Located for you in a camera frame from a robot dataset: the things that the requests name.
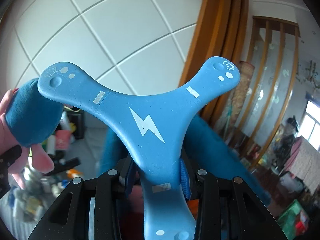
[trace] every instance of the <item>plush toy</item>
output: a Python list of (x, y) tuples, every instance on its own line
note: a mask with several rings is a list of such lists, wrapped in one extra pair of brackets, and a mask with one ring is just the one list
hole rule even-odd
[(36, 170), (48, 173), (54, 169), (40, 143), (54, 132), (63, 111), (63, 104), (39, 93), (37, 83), (38, 78), (32, 79), (17, 90), (7, 91), (0, 103), (0, 155), (15, 145), (21, 146), (21, 157), (8, 168), (21, 188), (24, 183), (20, 172), (27, 163), (30, 148)]

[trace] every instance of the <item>white lightning bolt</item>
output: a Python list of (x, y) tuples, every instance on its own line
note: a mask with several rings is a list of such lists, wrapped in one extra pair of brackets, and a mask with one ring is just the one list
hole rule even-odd
[(131, 111), (131, 114), (132, 114), (134, 120), (136, 121), (136, 124), (137, 124), (137, 126), (138, 126), (138, 128), (139, 128), (139, 130), (140, 130), (140, 133), (142, 134), (142, 136), (144, 136), (144, 135), (146, 134), (146, 132), (147, 132), (148, 130), (150, 130), (150, 131), (153, 132), (154, 135), (157, 136), (163, 143), (165, 143), (164, 140), (163, 140), (163, 138), (162, 138), (162, 136), (161, 136), (161, 134), (160, 134), (159, 131), (158, 131), (158, 128), (156, 127), (155, 123), (154, 123), (153, 120), (151, 119), (150, 114), (148, 114), (148, 116), (147, 116), (144, 120), (142, 120), (142, 118), (141, 118), (140, 116), (138, 116), (138, 115), (136, 114), (136, 112), (133, 111), (131, 108), (130, 108), (130, 111)]

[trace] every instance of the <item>white rectangle marking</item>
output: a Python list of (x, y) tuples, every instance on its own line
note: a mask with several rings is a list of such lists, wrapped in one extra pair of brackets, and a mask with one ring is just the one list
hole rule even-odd
[(98, 104), (101, 100), (101, 98), (104, 96), (105, 92), (103, 91), (100, 91), (99, 94), (96, 96), (96, 98), (93, 100), (93, 102), (95, 104)]
[(199, 96), (197, 91), (195, 91), (192, 87), (187, 87), (186, 90), (188, 90), (195, 98)]
[(160, 184), (160, 185), (152, 186), (152, 192), (153, 192), (153, 193), (157, 193), (157, 192), (161, 192), (161, 191), (166, 191), (166, 190), (170, 190), (170, 189), (171, 189), (171, 184), (170, 184), (170, 182), (164, 183), (164, 184)]

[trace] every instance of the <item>metal screw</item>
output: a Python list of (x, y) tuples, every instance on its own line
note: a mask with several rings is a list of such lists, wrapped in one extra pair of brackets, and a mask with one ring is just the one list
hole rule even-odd
[(241, 184), (243, 182), (243, 179), (241, 179), (240, 177), (235, 177), (233, 179), (233, 181), (236, 183), (236, 184)]
[(76, 177), (72, 180), (73, 184), (79, 184), (81, 182), (81, 178), (80, 177)]
[(207, 174), (207, 171), (206, 170), (198, 170), (198, 174), (201, 175), (201, 176), (204, 176)]
[(108, 171), (108, 174), (109, 174), (110, 176), (114, 176), (114, 175), (116, 175), (117, 173), (118, 173), (118, 171), (115, 170), (115, 169), (112, 169), (112, 170)]

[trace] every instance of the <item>circular indentation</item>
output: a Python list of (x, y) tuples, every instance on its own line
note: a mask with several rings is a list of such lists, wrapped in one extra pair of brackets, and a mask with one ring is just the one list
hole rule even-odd
[(118, 171), (115, 170), (115, 169), (112, 169), (112, 170), (108, 171), (108, 174), (109, 174), (110, 176), (114, 176), (114, 175), (116, 175), (117, 173), (118, 173)]
[(224, 61), (222, 62), (222, 64), (224, 65), (224, 67), (228, 70), (234, 70), (235, 69), (235, 65), (233, 65), (230, 62)]
[(176, 240), (187, 240), (189, 238), (189, 233), (187, 231), (182, 231), (180, 233), (176, 234), (176, 237), (174, 239)]
[(200, 170), (198, 170), (198, 174), (201, 175), (201, 176), (204, 176), (204, 175), (207, 174), (207, 171), (200, 169)]
[(222, 70), (223, 69), (223, 65), (219, 62), (216, 62), (213, 64), (213, 67), (216, 69), (216, 70)]
[(61, 77), (53, 77), (52, 79), (50, 79), (49, 85), (50, 87), (56, 88), (61, 84), (61, 82)]
[(157, 234), (158, 236), (163, 236), (163, 235), (164, 235), (164, 231), (163, 231), (163, 230), (158, 230), (158, 231), (156, 232), (156, 234)]
[(51, 77), (56, 71), (57, 71), (56, 67), (54, 67), (54, 66), (48, 67), (44, 71), (43, 76), (44, 77)]
[(81, 178), (80, 177), (76, 177), (72, 180), (73, 184), (79, 184), (81, 182)]
[(68, 72), (69, 68), (68, 67), (63, 67), (60, 72), (63, 74), (63, 73), (66, 73)]
[(236, 184), (241, 184), (243, 182), (243, 179), (241, 179), (240, 177), (235, 177), (233, 179), (233, 181), (236, 183)]
[(229, 72), (226, 73), (227, 78), (233, 78), (233, 75)]

